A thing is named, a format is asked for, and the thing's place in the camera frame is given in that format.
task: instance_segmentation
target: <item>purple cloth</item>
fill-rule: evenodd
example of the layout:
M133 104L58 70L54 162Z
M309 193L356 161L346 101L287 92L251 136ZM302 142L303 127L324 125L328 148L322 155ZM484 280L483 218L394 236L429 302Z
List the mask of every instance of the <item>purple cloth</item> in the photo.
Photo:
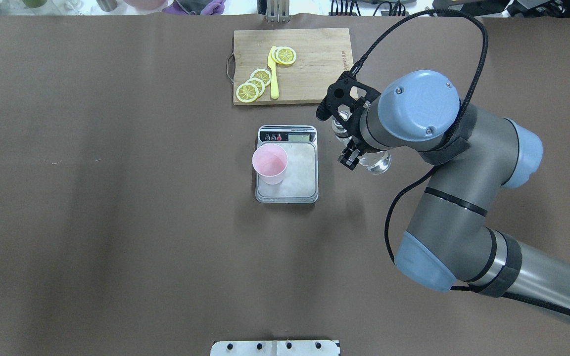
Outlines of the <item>purple cloth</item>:
M224 2L226 0L213 0L211 1L203 10L201 10L200 14L222 14L224 13ZM171 14L187 14L184 9L182 9L176 1L173 1L173 4L166 9L162 10L165 13Z

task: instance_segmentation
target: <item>digital kitchen scale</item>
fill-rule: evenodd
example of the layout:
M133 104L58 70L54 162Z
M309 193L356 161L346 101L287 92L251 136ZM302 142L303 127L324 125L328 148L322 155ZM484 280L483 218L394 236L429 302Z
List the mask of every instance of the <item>digital kitchen scale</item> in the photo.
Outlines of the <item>digital kitchen scale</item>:
M314 203L318 200L318 145L313 126L265 125L258 129L256 148L273 143L287 152L285 178L269 185L256 175L256 200L261 203Z

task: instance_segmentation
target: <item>white mounting plate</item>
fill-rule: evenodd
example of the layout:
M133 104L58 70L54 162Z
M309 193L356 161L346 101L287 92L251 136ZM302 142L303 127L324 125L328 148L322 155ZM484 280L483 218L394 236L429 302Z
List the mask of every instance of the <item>white mounting plate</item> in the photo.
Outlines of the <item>white mounting plate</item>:
M340 356L338 340L216 342L210 356Z

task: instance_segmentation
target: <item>towel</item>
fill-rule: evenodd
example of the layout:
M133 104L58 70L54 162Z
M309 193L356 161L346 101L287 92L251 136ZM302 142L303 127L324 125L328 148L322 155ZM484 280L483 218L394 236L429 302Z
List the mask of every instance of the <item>towel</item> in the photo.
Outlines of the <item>towel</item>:
M171 14L222 14L226 0L175 0L162 10Z

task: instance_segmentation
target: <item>velcro strap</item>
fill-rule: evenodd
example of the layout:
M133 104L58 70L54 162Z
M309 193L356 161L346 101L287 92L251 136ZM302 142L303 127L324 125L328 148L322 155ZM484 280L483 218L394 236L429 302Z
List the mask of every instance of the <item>velcro strap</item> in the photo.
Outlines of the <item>velcro strap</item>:
M491 282L475 289L476 293L494 298L502 297L507 289L514 284L523 265L523 254L518 241L502 232L501 235L505 238L505 244L507 245L505 265L500 268L500 271Z
M460 155L463 151L470 148L468 142L472 131L475 130L477 110L472 104L469 104L465 115L459 121L455 128L451 128L451 133L446 133L450 139L441 148L432 151L419 152L419 155L428 164L442 165Z

